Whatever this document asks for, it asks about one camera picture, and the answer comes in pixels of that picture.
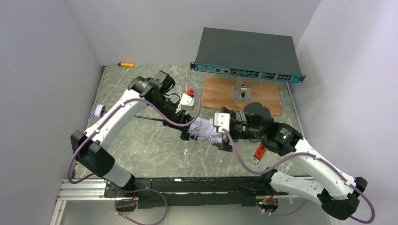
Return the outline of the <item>black umbrella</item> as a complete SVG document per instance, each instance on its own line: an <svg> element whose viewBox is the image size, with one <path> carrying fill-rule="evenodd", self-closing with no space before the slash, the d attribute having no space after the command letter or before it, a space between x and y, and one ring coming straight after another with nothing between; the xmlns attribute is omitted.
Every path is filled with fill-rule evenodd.
<svg viewBox="0 0 398 225"><path fill-rule="evenodd" d="M88 118L88 123L94 118L102 118L107 113L104 105L97 105ZM208 140L211 143L221 143L223 134L218 133L214 126L213 119L204 119L198 117L186 131L182 131L180 138L184 141L189 140Z"/></svg>

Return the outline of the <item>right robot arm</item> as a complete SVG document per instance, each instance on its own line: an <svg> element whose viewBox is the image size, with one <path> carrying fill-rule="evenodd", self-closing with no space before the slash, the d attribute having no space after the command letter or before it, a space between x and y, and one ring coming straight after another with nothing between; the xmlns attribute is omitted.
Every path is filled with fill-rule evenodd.
<svg viewBox="0 0 398 225"><path fill-rule="evenodd" d="M364 199L367 181L353 177L332 165L317 152L303 135L286 123L276 122L270 110L261 103L246 105L241 119L222 107L214 115L214 126L223 135L220 148L237 153L236 140L259 140L260 147L304 168L312 177L304 180L277 170L276 165L258 173L258 192L284 192L312 201L328 215L346 220L353 218L360 200Z"/></svg>

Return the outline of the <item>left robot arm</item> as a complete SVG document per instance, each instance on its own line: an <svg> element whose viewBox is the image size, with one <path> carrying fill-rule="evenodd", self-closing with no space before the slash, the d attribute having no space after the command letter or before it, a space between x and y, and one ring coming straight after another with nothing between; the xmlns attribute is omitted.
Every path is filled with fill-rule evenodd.
<svg viewBox="0 0 398 225"><path fill-rule="evenodd" d="M147 106L152 107L164 119L166 126L180 130L183 139L187 139L188 129L200 112L191 117L186 114L186 110L193 110L195 102L201 102L201 96L197 90L193 90L193 95L183 94L179 101L172 102L167 93L175 84L174 79L162 70L154 77L134 78L122 97L94 125L84 132L76 130L71 135L71 162L77 161L93 175L113 183L125 192L136 190L135 176L117 164L107 148L119 132Z"/></svg>

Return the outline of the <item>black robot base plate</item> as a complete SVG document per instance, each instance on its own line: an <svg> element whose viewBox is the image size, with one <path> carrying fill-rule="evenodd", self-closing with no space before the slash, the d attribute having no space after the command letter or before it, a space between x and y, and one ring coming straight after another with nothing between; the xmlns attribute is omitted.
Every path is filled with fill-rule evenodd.
<svg viewBox="0 0 398 225"><path fill-rule="evenodd" d="M137 194L123 193L106 184L105 198L135 197L139 209L168 206L240 205L254 207L262 198L275 193L268 178L239 177L186 177L137 178Z"/></svg>

